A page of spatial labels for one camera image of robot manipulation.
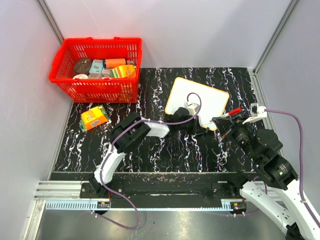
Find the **white round object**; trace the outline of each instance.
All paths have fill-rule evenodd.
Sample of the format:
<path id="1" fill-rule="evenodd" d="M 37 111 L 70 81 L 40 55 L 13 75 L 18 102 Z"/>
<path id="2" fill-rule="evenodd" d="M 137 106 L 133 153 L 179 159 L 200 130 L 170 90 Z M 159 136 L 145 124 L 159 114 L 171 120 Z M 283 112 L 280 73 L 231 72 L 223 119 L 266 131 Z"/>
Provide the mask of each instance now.
<path id="1" fill-rule="evenodd" d="M 75 75 L 72 79 L 88 79 L 88 76 L 85 74 Z"/>

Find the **white wall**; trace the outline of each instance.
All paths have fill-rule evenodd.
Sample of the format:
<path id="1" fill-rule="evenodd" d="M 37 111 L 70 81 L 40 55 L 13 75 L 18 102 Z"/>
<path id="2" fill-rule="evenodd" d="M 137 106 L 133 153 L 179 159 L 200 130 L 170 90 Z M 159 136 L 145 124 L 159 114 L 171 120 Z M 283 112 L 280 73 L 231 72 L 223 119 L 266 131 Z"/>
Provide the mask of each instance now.
<path id="1" fill-rule="evenodd" d="M 319 105 L 320 1 L 300 1 L 258 72 L 270 109 L 296 114 L 304 131 L 304 190 L 320 213 Z M 283 152 L 299 172 L 299 129 L 291 117 L 272 114 Z"/>
<path id="2" fill-rule="evenodd" d="M 290 0 L 46 2 L 65 38 L 142 38 L 145 68 L 254 68 Z"/>
<path id="3" fill-rule="evenodd" d="M 70 101 L 48 80 L 59 44 L 36 1 L 3 0 L 0 18 L 0 238 L 18 240 Z"/>

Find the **brown round object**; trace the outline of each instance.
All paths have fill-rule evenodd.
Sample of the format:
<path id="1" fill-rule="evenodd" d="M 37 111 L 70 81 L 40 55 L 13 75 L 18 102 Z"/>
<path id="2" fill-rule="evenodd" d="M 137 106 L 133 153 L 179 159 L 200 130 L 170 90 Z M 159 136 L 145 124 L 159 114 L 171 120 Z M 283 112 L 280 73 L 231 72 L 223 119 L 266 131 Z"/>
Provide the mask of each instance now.
<path id="1" fill-rule="evenodd" d="M 90 58 L 82 58 L 76 61 L 73 71 L 75 74 L 86 74 L 89 75 L 89 71 L 92 65 Z"/>

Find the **red plastic shopping basket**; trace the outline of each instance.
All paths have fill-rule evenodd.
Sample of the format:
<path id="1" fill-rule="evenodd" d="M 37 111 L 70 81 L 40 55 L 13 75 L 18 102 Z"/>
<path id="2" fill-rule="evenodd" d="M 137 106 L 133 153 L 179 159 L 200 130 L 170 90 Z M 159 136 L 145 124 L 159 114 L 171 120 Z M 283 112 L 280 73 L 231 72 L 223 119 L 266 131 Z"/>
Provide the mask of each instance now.
<path id="1" fill-rule="evenodd" d="M 83 58 L 133 60 L 135 78 L 72 79 L 76 61 Z M 136 103 L 141 62 L 140 38 L 68 38 L 54 58 L 49 79 L 76 103 Z"/>

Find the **reflective surface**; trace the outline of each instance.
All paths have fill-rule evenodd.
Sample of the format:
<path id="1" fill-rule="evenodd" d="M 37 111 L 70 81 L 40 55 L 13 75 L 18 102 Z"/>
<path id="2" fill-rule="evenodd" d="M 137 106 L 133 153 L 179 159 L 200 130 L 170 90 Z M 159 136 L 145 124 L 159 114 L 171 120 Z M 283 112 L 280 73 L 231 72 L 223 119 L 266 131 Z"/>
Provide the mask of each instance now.
<path id="1" fill-rule="evenodd" d="M 140 212 L 137 230 L 125 230 L 90 212 L 45 210 L 37 240 L 285 240 L 285 235 L 261 211 L 246 217 L 210 212 Z M 134 226 L 133 211 L 105 214 Z"/>

